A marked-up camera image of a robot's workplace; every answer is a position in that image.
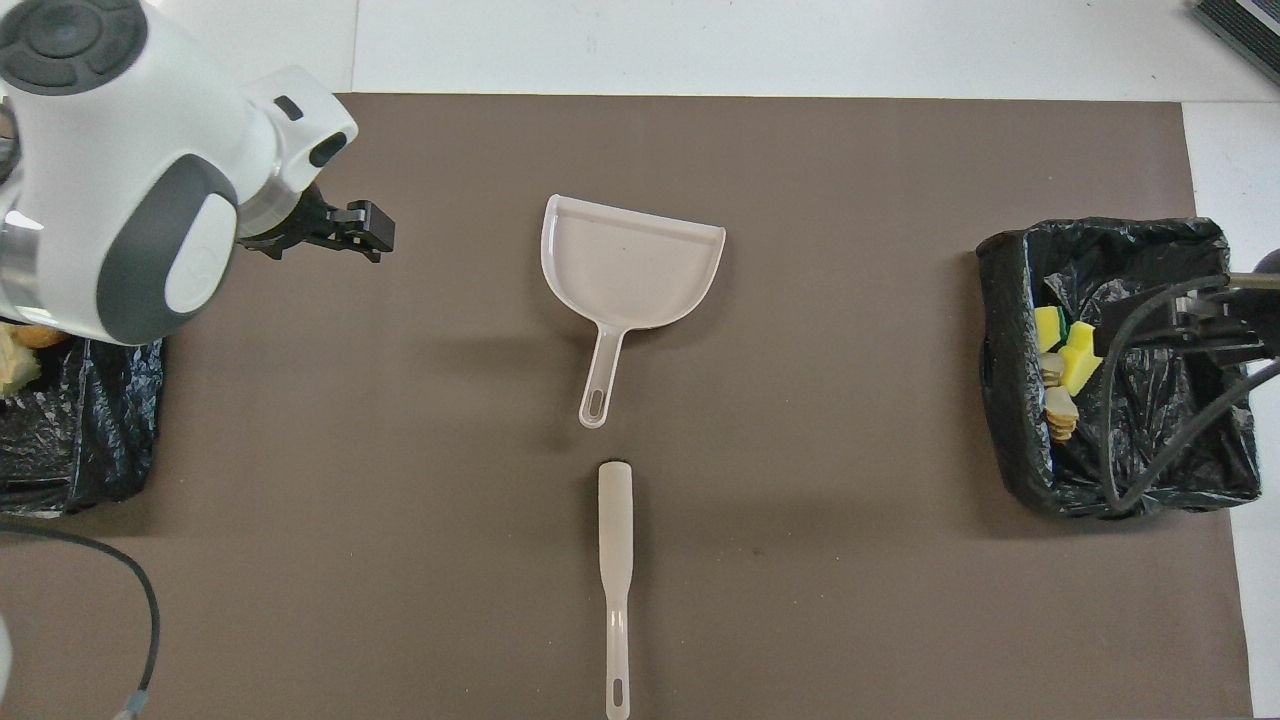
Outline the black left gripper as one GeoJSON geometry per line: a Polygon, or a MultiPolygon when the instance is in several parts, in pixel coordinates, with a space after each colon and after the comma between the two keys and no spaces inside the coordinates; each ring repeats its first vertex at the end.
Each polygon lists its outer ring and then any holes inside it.
{"type": "Polygon", "coordinates": [[[293,210],[273,228],[238,238],[238,245],[280,261],[284,252],[301,243],[333,251],[351,251],[370,263],[379,263],[384,252],[396,247],[396,222],[375,202],[358,200],[346,209],[330,206],[311,183],[300,196],[293,210]]]}

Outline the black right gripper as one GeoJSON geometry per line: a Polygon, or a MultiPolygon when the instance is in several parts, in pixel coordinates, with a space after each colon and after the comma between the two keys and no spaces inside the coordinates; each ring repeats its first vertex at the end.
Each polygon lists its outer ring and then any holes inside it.
{"type": "Polygon", "coordinates": [[[1242,290],[1230,284],[1181,291],[1160,301],[1137,319],[1121,338],[1125,322],[1139,315],[1144,300],[1114,300],[1100,305],[1094,327],[1094,356],[1115,348],[1167,348],[1180,354],[1210,352],[1215,363],[1253,363],[1279,357],[1279,292],[1242,290]],[[1221,319],[1220,340],[1211,348],[1203,329],[1207,319],[1221,319]]]}

